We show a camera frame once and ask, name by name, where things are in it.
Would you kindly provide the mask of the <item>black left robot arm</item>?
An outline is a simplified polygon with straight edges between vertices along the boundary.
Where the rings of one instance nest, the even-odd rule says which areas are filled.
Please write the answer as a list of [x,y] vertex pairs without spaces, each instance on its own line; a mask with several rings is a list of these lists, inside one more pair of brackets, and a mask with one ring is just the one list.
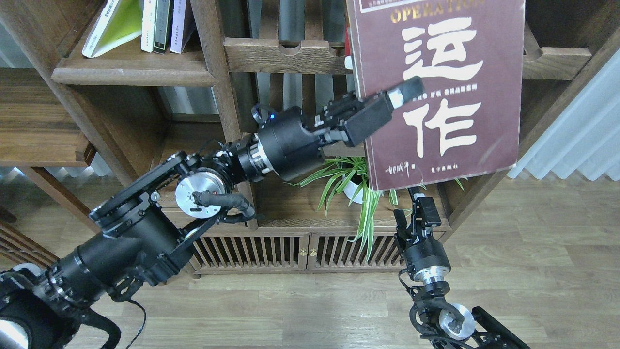
[[102,294],[131,302],[144,283],[177,275],[213,225],[255,218],[235,185],[270,172],[284,181],[310,172],[323,164],[323,147],[357,146],[423,92],[421,78],[412,77],[368,97],[347,93],[318,115],[256,105],[257,132],[209,155],[173,154],[95,208],[89,217],[100,232],[69,255],[46,269],[22,263],[2,272],[1,347],[62,349],[87,325],[107,332],[102,347],[114,349],[119,327],[92,309]]

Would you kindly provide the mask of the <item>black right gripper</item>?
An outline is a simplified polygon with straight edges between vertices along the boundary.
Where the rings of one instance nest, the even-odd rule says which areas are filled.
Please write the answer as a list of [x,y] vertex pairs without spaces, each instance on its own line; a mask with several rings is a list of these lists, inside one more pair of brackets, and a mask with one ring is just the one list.
[[451,265],[443,245],[433,235],[433,228],[442,225],[434,199],[421,193],[419,187],[407,190],[413,203],[411,223],[407,222],[404,210],[393,211],[395,238],[406,270],[416,282],[444,281]]

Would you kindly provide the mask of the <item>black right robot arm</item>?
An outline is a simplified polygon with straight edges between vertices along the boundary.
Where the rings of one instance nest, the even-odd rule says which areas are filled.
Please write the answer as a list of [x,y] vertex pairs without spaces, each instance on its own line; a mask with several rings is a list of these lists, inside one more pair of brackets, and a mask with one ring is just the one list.
[[450,286],[445,276],[451,264],[433,229],[441,219],[432,197],[417,187],[409,187],[412,214],[406,219],[400,208],[394,210],[395,241],[414,286],[406,286],[412,298],[410,322],[421,338],[436,349],[526,349],[527,344],[498,322],[482,307],[468,309],[447,302]]

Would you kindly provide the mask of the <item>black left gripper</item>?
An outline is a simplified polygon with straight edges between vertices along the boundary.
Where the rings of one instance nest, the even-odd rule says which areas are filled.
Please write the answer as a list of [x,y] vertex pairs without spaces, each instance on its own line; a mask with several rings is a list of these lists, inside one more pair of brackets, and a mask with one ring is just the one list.
[[291,180],[324,162],[323,148],[341,142],[355,147],[386,125],[394,109],[424,93],[421,77],[411,77],[365,99],[354,92],[330,101],[317,115],[300,107],[281,112],[256,104],[259,129],[251,141],[251,161],[260,174],[274,172]]

